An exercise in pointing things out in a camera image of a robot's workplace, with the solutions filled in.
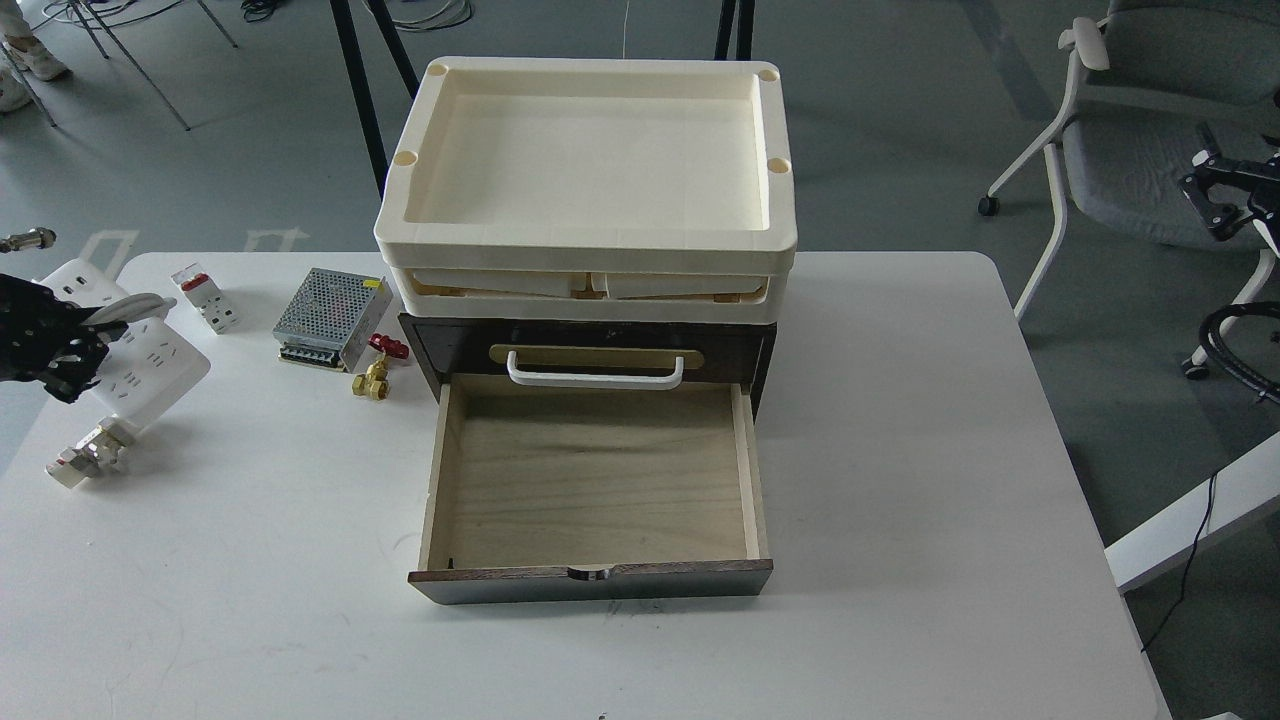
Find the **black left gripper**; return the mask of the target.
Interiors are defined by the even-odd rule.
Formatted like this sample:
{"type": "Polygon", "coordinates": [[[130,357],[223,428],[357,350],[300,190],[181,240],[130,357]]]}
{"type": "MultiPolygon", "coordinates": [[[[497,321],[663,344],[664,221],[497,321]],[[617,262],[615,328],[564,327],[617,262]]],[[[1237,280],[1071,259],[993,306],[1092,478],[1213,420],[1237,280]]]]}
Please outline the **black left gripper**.
{"type": "Polygon", "coordinates": [[[1,275],[1,380],[38,382],[54,398],[73,404],[97,384],[108,356],[96,310],[76,307],[49,287],[1,275]]]}

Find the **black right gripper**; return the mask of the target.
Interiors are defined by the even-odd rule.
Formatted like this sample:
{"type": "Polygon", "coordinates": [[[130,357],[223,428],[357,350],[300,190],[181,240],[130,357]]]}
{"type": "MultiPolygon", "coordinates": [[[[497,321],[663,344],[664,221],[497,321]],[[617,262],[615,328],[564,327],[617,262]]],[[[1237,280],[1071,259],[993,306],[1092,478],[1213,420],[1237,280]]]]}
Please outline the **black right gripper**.
{"type": "Polygon", "coordinates": [[[1196,209],[1202,225],[1216,241],[1228,241],[1240,228],[1253,224],[1266,241],[1279,229],[1279,155],[1266,161],[1236,160],[1222,155],[1212,129],[1196,127],[1202,149],[1193,156],[1193,169],[1178,181],[1178,188],[1196,209]]]}

